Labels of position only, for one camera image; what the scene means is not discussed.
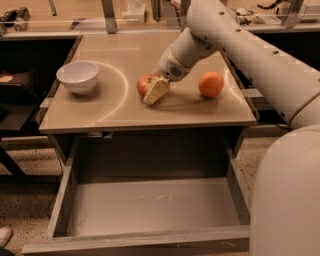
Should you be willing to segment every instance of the shoe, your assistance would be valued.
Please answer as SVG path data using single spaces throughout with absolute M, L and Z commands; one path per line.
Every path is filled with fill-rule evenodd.
M 8 226 L 0 228 L 0 247 L 5 247 L 12 236 L 12 229 Z

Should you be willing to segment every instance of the beige table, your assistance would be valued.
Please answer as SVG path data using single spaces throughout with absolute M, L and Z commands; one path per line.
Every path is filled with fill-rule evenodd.
M 83 133 L 182 127 L 252 125 L 255 118 L 219 52 L 200 61 L 183 80 L 171 84 L 160 102 L 145 105 L 136 90 L 178 33 L 145 32 L 85 35 L 73 61 L 88 60 L 100 67 L 98 86 L 78 96 L 59 86 L 44 117 L 45 134 Z M 202 97 L 201 74 L 215 70 L 225 87 L 215 99 Z
M 24 255 L 248 250 L 249 193 L 233 153 L 242 129 L 256 119 L 223 56 L 200 61 L 153 106 L 136 91 L 138 78 L 151 72 L 178 35 L 83 36 L 72 61 L 98 63 L 99 84 L 83 96 L 60 85 L 49 100 L 40 131 L 75 139 L 64 155 L 48 240 L 26 245 Z M 215 99 L 197 89 L 200 75 L 210 70 L 225 80 Z

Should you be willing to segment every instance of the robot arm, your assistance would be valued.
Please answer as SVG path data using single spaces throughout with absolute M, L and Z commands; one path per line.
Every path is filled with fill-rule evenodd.
M 170 81 L 182 80 L 197 61 L 217 49 L 232 59 L 288 124 L 319 97 L 320 72 L 243 30 L 219 0 L 191 1 L 187 25 L 161 56 L 153 72 L 159 79 L 145 103 L 154 103 L 169 90 Z M 312 122 L 319 123 L 320 116 L 316 119 Z

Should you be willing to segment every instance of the drawer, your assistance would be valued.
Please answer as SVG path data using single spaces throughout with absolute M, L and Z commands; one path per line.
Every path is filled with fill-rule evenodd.
M 78 137 L 48 240 L 25 255 L 201 255 L 248 250 L 249 213 L 223 128 Z

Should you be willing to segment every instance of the white robot body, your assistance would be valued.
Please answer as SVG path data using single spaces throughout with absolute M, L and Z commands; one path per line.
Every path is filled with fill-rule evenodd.
M 320 255 L 320 72 L 243 30 L 219 0 L 191 1 L 187 23 L 162 55 L 157 75 L 182 80 L 217 47 L 289 125 L 304 127 L 276 141 L 261 161 L 250 255 Z

